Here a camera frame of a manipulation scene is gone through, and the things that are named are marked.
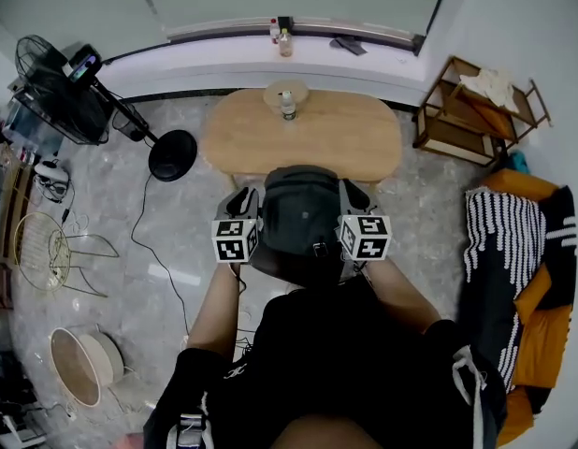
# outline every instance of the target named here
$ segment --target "plastic bottle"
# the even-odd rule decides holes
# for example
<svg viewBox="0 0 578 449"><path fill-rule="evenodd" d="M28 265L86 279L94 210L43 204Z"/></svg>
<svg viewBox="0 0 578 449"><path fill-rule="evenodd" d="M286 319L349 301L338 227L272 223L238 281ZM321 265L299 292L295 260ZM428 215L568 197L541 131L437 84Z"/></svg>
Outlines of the plastic bottle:
<svg viewBox="0 0 578 449"><path fill-rule="evenodd" d="M270 19L270 39L272 43L277 45L279 43L279 35L281 34L281 27L277 23L277 19Z"/></svg>
<svg viewBox="0 0 578 449"><path fill-rule="evenodd" d="M282 29L279 37L279 52L281 56L291 56L293 54L293 40L286 28Z"/></svg>
<svg viewBox="0 0 578 449"><path fill-rule="evenodd" d="M296 102L293 101L293 95L289 90L281 93L281 113L285 120L296 118Z"/></svg>

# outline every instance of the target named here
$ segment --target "wooden table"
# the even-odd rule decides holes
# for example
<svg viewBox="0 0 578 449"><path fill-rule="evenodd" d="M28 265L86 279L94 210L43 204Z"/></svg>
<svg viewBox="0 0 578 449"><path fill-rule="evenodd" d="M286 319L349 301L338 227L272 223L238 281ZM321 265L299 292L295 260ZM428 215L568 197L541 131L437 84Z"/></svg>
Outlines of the wooden table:
<svg viewBox="0 0 578 449"><path fill-rule="evenodd" d="M399 165L399 122L382 101L313 90L297 118L287 122L270 110L263 92L226 96L207 121L202 150L234 188L234 174L266 175L291 165L317 165L374 185Z"/></svg>

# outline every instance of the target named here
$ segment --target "tiled floor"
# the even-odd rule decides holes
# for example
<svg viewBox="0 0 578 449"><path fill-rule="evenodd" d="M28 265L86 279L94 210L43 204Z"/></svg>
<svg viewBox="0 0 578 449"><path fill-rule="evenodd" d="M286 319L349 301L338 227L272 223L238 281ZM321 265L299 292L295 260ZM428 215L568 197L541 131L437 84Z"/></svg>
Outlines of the tiled floor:
<svg viewBox="0 0 578 449"><path fill-rule="evenodd" d="M182 128L199 140L204 121L219 100L218 96L161 100L137 108L157 135ZM483 171L455 159L415 151L411 115L397 112L397 116L403 134L403 161L393 178L379 187L379 199L393 226L390 254L442 315L454 317L466 239L463 191ZM86 214L88 231L107 237L121 255L114 260L83 260L90 268L88 279L108 299L67 289L43 295L20 275L15 278L11 321L15 347L45 407L71 401L51 368L49 335L58 326L72 327L75 332L98 324L114 339L125 365L132 369L111 391L103 393L97 408L69 404L74 421L61 407L40 415L50 429L53 448L108 448L124 433L140 431L149 414L145 401L158 399L181 347L181 305L152 255L129 238L149 175L148 153L144 143L133 143L118 132L111 133L102 147L78 147L66 140L61 151L77 191L73 210L78 221L83 224L81 215ZM201 154L182 179L168 183L152 180L148 186L146 213L136 238L151 245L173 271L189 325L214 270L210 221L226 193L223 179ZM60 221L64 208L44 201L40 209ZM68 234L73 230L71 226L66 229ZM239 326L255 329L266 303L283 294L287 284L252 268L246 268L244 274L248 290L241 297ZM75 274L68 282L83 285Z"/></svg>

